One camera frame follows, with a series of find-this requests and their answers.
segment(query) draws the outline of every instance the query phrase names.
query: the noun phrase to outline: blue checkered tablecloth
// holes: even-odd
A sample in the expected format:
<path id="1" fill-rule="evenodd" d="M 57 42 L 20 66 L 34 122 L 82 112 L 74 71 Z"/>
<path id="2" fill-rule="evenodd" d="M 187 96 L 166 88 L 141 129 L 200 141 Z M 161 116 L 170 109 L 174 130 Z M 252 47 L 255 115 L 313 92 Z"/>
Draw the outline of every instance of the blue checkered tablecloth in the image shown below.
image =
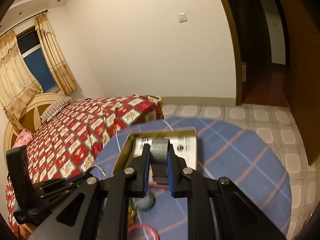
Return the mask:
<path id="1" fill-rule="evenodd" d="M 172 130 L 194 127 L 198 133 L 198 166 L 212 179 L 230 178 L 286 235 L 291 215 L 289 176 L 273 151 L 252 131 L 223 121 L 200 118 L 177 118 L 134 125 L 118 132 L 95 160 L 108 176 L 128 135 L 148 130 Z M 95 169 L 93 175 L 103 179 Z M 152 189 L 155 206 L 138 212 L 137 223 L 151 225 L 161 240 L 188 239 L 186 199 L 173 199 L 169 190 Z M 136 199 L 140 204 L 146 199 Z M 135 232 L 135 239 L 152 239 L 146 232 Z"/>

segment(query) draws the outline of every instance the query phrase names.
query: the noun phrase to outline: pillow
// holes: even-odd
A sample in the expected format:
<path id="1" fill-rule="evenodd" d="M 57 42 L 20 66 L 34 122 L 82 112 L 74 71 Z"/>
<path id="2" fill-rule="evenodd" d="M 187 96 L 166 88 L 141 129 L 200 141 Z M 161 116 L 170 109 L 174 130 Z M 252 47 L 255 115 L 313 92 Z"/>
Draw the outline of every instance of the pillow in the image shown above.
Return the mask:
<path id="1" fill-rule="evenodd" d="M 49 122 L 53 117 L 55 117 L 58 113 L 60 113 L 60 111 L 64 107 L 66 107 L 67 105 L 69 105 L 73 101 L 74 100 L 71 97 L 60 98 L 59 100 L 55 101 L 40 116 L 42 122 Z"/>
<path id="2" fill-rule="evenodd" d="M 12 147 L 18 148 L 21 146 L 27 146 L 30 142 L 32 142 L 33 136 L 32 132 L 30 132 L 28 129 L 23 129 L 21 133 L 19 133 L 18 137 L 16 138 L 16 141 Z"/>

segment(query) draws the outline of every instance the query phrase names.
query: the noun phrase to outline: light switch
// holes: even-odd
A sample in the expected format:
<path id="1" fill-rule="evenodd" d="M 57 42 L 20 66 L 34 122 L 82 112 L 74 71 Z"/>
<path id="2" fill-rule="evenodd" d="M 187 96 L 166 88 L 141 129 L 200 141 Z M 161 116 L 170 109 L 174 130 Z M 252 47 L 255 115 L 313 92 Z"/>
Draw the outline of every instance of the light switch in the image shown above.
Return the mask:
<path id="1" fill-rule="evenodd" d="M 187 17 L 185 13 L 180 13 L 177 15 L 179 22 L 186 22 L 187 21 Z"/>

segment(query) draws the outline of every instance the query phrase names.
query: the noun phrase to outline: blue gripper pad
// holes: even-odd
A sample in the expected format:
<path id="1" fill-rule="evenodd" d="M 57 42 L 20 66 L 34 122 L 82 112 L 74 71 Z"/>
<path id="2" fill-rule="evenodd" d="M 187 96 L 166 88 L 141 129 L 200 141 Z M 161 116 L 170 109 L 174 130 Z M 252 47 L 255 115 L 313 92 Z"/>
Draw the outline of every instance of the blue gripper pad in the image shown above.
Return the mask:
<path id="1" fill-rule="evenodd" d="M 145 170 L 144 170 L 144 179 L 143 179 L 143 191 L 144 194 L 147 194 L 147 189 L 148 189 L 148 182 L 149 182 L 149 170 L 150 170 L 150 151 L 148 151 L 148 155 L 147 155 L 147 160 L 146 160 L 146 164 L 145 164 Z"/>
<path id="2" fill-rule="evenodd" d="M 168 175 L 169 189 L 171 192 L 171 196 L 173 196 L 174 185 L 173 185 L 172 164 L 171 164 L 171 158 L 170 158 L 169 152 L 167 152 L 167 175 Z"/>

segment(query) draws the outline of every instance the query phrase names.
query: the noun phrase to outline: door frame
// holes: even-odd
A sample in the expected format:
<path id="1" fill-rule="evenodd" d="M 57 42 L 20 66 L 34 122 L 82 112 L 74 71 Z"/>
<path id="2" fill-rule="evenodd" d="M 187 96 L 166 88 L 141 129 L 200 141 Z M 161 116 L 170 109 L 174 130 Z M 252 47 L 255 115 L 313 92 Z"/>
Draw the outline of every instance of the door frame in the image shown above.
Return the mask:
<path id="1" fill-rule="evenodd" d="M 227 21 L 229 24 L 229 29 L 231 33 L 233 51 L 235 55 L 235 64 L 236 64 L 236 105 L 239 106 L 242 103 L 242 66 L 241 66 L 241 54 L 239 39 L 236 29 L 236 23 L 231 11 L 230 4 L 228 0 L 221 0 L 224 11 L 227 16 Z"/>

